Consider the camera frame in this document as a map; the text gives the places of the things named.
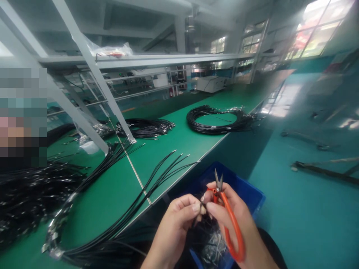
metal rod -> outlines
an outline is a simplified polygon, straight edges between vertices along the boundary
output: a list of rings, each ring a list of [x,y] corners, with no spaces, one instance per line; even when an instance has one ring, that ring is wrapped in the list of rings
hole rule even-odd
[[[95,62],[89,48],[87,47],[84,36],[81,33],[79,27],[77,26],[74,17],[72,16],[68,6],[65,3],[65,0],[52,0],[52,1],[55,4],[55,7],[57,8],[58,12],[60,13],[60,16],[62,17],[63,21],[65,22],[68,30],[70,31],[72,38],[74,39],[77,46],[79,47],[82,56],[85,58],[87,65],[89,66],[93,76],[95,77],[95,81],[97,81],[104,96],[108,100],[108,105],[110,106],[113,114],[115,114],[123,130],[127,134],[129,141],[132,143],[136,142],[134,136],[132,135],[129,127],[126,124],[126,120],[123,117],[119,106],[117,105],[115,99],[113,98],[113,95],[104,77],[101,74],[98,64]]]
[[[145,92],[139,92],[139,93],[134,93],[134,94],[131,94],[131,95],[121,96],[121,97],[115,98],[115,100],[119,101],[119,100],[123,100],[123,99],[128,99],[128,98],[131,98],[131,97],[145,95],[145,94],[148,94],[148,93],[157,92],[157,91],[160,91],[160,90],[165,90],[165,89],[168,89],[168,88],[171,88],[171,87],[174,87],[174,86],[185,85],[185,84],[192,83],[192,82],[196,82],[196,80],[190,80],[188,82],[183,82],[183,83],[177,83],[177,84],[172,84],[172,85],[168,85],[168,86],[163,86],[163,87],[148,90],[148,91],[145,91]],[[99,102],[96,102],[96,103],[87,104],[86,106],[93,106],[93,105],[98,105],[98,104],[106,103],[106,102],[108,102],[108,100],[103,100],[103,101],[99,101]],[[63,112],[64,111],[58,111],[58,112],[50,113],[47,116],[48,117],[55,116],[55,115],[61,114]]]
[[[93,96],[95,97],[95,99],[97,101],[99,101],[97,95],[94,93],[94,91],[92,90],[92,88],[88,85],[87,81],[85,80],[85,78],[83,77],[82,74],[80,74],[81,79],[83,80],[83,82],[85,83],[86,87],[89,88],[90,92],[93,94]],[[102,105],[100,105],[101,110],[103,111],[103,113],[105,114],[106,117],[109,117],[109,114],[107,113],[107,111],[104,109],[104,107]]]
[[[108,146],[99,134],[93,129],[88,121],[77,111],[76,107],[64,95],[62,90],[55,84],[53,78],[46,74],[46,69],[43,68],[23,46],[23,44],[15,37],[12,31],[0,19],[0,41],[9,49],[9,51],[17,57],[19,65],[23,68],[31,68],[32,74],[39,74],[47,77],[47,85],[40,85],[40,89],[47,88],[48,96],[55,99],[58,104],[66,110],[70,117],[86,132],[86,134],[93,140],[93,142],[107,154]]]
[[[93,114],[89,111],[87,106],[83,103],[79,95],[76,93],[75,89],[72,88],[68,83],[64,83],[65,89],[68,91],[70,96],[74,99],[74,101],[80,106],[83,112],[87,115],[93,117]]]

factory floor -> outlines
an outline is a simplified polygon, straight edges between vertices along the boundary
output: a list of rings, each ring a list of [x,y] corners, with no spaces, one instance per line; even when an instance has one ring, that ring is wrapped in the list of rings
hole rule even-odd
[[[257,225],[275,240],[288,268],[359,268],[358,185],[291,170],[295,161],[359,156],[358,70],[346,75],[294,72],[259,108],[259,118],[265,116],[260,126],[231,133],[178,188],[219,161],[265,194]],[[283,137],[284,130],[310,138]],[[311,139],[331,147],[320,151]],[[344,173],[356,164],[320,167]],[[359,178],[359,172],[352,176]]]

finger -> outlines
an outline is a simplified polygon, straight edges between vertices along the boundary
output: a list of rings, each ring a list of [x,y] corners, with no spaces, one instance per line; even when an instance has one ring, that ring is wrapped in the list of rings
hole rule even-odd
[[[234,231],[234,227],[232,224],[232,221],[229,217],[228,211],[215,203],[208,203],[207,204],[207,211],[208,213],[212,214],[214,216],[214,218],[218,221],[218,224],[220,226],[220,230],[222,233],[223,238],[225,239],[225,229],[224,227],[226,227],[229,231],[230,237],[232,238],[232,244],[234,245],[235,249],[238,249],[238,242],[237,240],[233,240],[233,238],[236,238],[236,233]]]
[[[191,204],[200,204],[200,201],[192,194],[186,194],[177,199],[174,199],[170,203],[169,208],[174,211],[180,211],[184,207],[189,206]]]
[[[175,213],[176,223],[182,227],[187,221],[196,218],[199,213],[200,203],[194,203],[186,206]]]
[[[208,183],[207,188],[209,188],[209,189],[216,188],[216,182],[213,181],[211,183]],[[243,202],[243,200],[238,196],[238,194],[232,189],[232,187],[229,184],[223,182],[222,191],[225,193],[225,195],[227,196],[228,201],[231,204],[238,204],[238,203],[245,204]]]
[[[206,191],[201,198],[201,202],[207,204],[208,202],[213,201],[214,193],[213,191]]]
[[[222,223],[229,229],[232,229],[232,221],[229,217],[228,211],[225,207],[209,202],[207,204],[207,211],[210,213],[219,223]]]

hand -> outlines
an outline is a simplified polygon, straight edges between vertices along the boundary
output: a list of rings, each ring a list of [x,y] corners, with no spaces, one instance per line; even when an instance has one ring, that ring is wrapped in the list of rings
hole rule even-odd
[[[187,231],[199,213],[200,201],[193,195],[187,194],[173,200],[141,268],[173,268],[182,255]]]
[[[207,184],[207,187],[209,189],[216,188],[216,182]],[[242,269],[278,268],[264,245],[245,202],[239,198],[237,193],[227,183],[223,183],[222,190],[226,194],[237,219],[246,248],[245,259],[242,263],[238,263],[239,267]],[[212,191],[206,191],[201,201],[206,204],[210,216],[212,215],[218,221],[223,238],[225,238],[224,227],[227,227],[232,245],[238,251],[236,233],[234,232],[228,211],[223,206],[211,202],[213,201],[213,195]]]

green table surface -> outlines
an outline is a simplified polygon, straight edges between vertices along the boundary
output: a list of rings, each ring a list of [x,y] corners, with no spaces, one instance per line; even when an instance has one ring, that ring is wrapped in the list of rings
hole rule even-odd
[[[159,176],[165,168],[183,153],[190,156],[181,165],[201,160],[213,147],[215,147],[224,135],[210,136],[196,133],[189,129],[186,122],[186,114],[194,107],[208,104],[215,108],[230,108],[233,106],[245,107],[246,112],[255,108],[268,94],[267,90],[258,87],[232,86],[231,88],[218,92],[209,98],[181,108],[162,118],[176,124],[168,135],[161,136],[159,140],[137,139],[139,146],[146,145],[132,153],[129,158],[142,184],[145,185],[156,165],[173,150],[177,150],[157,173]],[[222,119],[232,120],[235,117],[230,114],[219,115]],[[221,119],[206,116],[200,119],[202,123],[212,125],[226,125]],[[80,152],[72,155],[66,160],[77,165],[91,166],[95,169],[104,158],[103,152],[99,151],[93,155],[87,155],[79,150],[77,142],[64,145],[72,138],[63,137],[48,148],[48,156],[63,152],[62,155]],[[109,141],[118,141],[112,137]],[[151,196],[152,202],[159,199],[177,181],[179,181],[192,167],[188,167],[173,175],[164,182]],[[77,201],[69,217],[69,221],[63,232],[62,243],[66,248],[80,246],[89,242],[117,220],[133,202],[142,188],[137,179],[128,158],[123,158],[113,167],[108,169]],[[150,207],[148,201],[141,207],[138,215]],[[41,254],[40,249],[44,243],[48,223],[41,225],[37,231],[16,242],[12,247],[0,255],[2,268],[71,268],[71,266],[51,259],[47,254]]]
[[[192,108],[204,104],[208,104],[215,108],[231,108],[243,105],[244,110],[246,112],[250,112],[265,98],[265,96],[265,91],[251,89],[250,87],[244,89],[242,87],[240,89],[233,87],[230,90],[219,92],[209,98],[164,116],[164,119],[174,122],[176,127],[174,127],[168,135],[160,136],[159,140],[137,139],[138,143],[145,142],[146,145],[140,151],[134,152],[130,155],[134,169],[136,170],[142,184],[145,185],[147,183],[154,167],[156,167],[156,165],[173,150],[177,151],[169,160],[166,161],[161,169],[159,169],[157,173],[158,176],[164,172],[175,157],[181,153],[183,153],[183,156],[187,156],[188,154],[190,154],[190,156],[178,164],[177,167],[200,161],[225,136],[225,134],[211,136],[192,131],[188,127],[186,121],[186,115]],[[229,122],[223,121],[222,119],[235,120],[235,118],[236,117],[232,114],[218,115],[218,118],[208,115],[198,119],[198,122],[209,125],[227,125]],[[174,186],[174,184],[179,181],[192,167],[188,167],[180,173],[173,175],[160,185],[150,197],[151,202],[155,202],[163,194],[165,194],[166,191]]]
[[[48,148],[47,155],[52,156],[61,152],[61,156],[66,156],[78,152],[63,161],[90,166],[91,169],[87,170],[90,174],[104,159],[104,153],[98,151],[88,155],[79,148],[78,142],[64,145],[72,139],[64,136]],[[118,138],[114,135],[106,141],[115,142]],[[125,212],[141,190],[127,157],[118,161],[75,201],[63,232],[63,247],[68,249],[81,246],[101,234]],[[149,202],[146,200],[138,214],[148,206]],[[48,225],[49,222],[43,223],[29,237],[22,238],[3,252],[0,255],[0,267],[72,268],[64,262],[55,261],[47,253],[41,253]]]

